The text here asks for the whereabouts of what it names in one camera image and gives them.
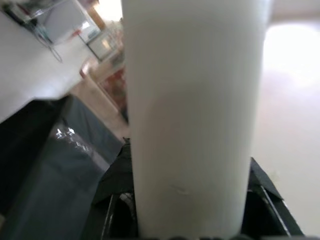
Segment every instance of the white pole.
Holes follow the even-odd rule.
[[[122,0],[140,235],[242,225],[270,0]]]

